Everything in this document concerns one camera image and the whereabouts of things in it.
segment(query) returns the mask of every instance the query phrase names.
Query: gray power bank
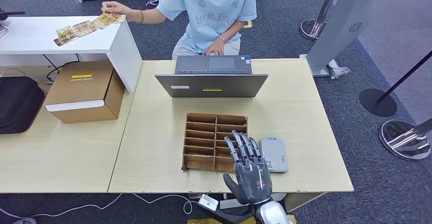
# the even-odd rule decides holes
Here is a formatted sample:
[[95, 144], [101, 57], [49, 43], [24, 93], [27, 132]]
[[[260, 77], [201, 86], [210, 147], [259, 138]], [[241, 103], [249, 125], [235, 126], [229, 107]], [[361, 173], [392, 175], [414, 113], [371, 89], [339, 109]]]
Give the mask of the gray power bank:
[[261, 156], [265, 158], [270, 172], [285, 173], [288, 162], [285, 155], [285, 145], [278, 136], [265, 136], [259, 140]]

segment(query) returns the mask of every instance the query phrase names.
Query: laptop keyboard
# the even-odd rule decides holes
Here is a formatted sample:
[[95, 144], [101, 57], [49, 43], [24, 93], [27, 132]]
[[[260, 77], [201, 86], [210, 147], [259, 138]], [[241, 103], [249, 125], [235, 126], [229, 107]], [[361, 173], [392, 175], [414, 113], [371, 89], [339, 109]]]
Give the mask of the laptop keyboard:
[[179, 70], [178, 75], [190, 75], [190, 74], [249, 74], [249, 70]]

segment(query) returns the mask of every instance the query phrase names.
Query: black cable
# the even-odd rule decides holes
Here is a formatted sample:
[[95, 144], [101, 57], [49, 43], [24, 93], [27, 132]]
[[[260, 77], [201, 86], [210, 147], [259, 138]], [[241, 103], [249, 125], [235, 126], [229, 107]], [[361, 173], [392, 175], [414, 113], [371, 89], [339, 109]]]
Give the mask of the black cable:
[[59, 74], [60, 73], [60, 69], [61, 68], [63, 68], [63, 67], [65, 67], [66, 65], [68, 65], [68, 64], [72, 64], [72, 63], [78, 63], [78, 62], [81, 62], [81, 60], [79, 59], [79, 56], [78, 56], [78, 54], [76, 53], [75, 55], [76, 55], [76, 58], [77, 58], [77, 61], [71, 61], [71, 62], [67, 62], [67, 63], [65, 63], [65, 64], [63, 64], [63, 65], [60, 65], [59, 67], [56, 67], [52, 62], [51, 62], [51, 60], [49, 60], [44, 54], [42, 54], [50, 63], [51, 63], [51, 65], [54, 67], [54, 69], [53, 70], [51, 70], [50, 72], [48, 72], [48, 74], [46, 75], [46, 78], [49, 80], [49, 81], [51, 81], [51, 82], [54, 82], [54, 80], [53, 79], [51, 79], [51, 77], [49, 77], [54, 71], [57, 71], [57, 74]]
[[49, 58], [46, 55], [44, 55], [44, 54], [42, 54], [42, 55], [46, 58], [46, 60], [48, 60], [48, 62], [54, 67], [55, 70], [60, 72], [60, 70], [51, 62], [51, 60], [49, 60]]

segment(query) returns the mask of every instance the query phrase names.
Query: white label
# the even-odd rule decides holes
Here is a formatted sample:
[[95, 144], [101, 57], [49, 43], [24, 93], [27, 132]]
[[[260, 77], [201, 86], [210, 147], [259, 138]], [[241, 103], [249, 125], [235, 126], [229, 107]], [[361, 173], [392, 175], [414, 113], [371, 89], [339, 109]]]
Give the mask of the white label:
[[171, 86], [172, 89], [189, 89], [189, 86]]
[[267, 164], [268, 168], [272, 168], [273, 167], [273, 163], [271, 160], [265, 160], [265, 163]]

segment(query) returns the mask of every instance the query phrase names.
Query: yellow sticker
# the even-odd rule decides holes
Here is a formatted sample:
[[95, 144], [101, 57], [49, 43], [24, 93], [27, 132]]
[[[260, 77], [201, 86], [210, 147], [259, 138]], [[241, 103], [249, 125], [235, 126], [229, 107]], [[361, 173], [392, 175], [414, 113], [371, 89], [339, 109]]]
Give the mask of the yellow sticker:
[[93, 75], [73, 75], [72, 78], [89, 78], [92, 77]]

